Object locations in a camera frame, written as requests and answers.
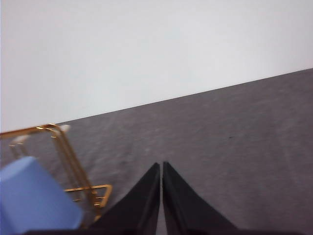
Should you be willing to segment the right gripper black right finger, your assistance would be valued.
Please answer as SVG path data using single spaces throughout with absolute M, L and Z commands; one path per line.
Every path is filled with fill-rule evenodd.
M 162 194 L 169 235 L 216 235 L 239 230 L 203 200 L 169 162 L 163 162 Z

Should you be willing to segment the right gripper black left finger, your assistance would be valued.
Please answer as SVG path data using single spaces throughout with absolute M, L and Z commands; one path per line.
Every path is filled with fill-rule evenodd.
M 155 163 L 91 228 L 101 235 L 155 235 L 159 206 L 160 165 Z

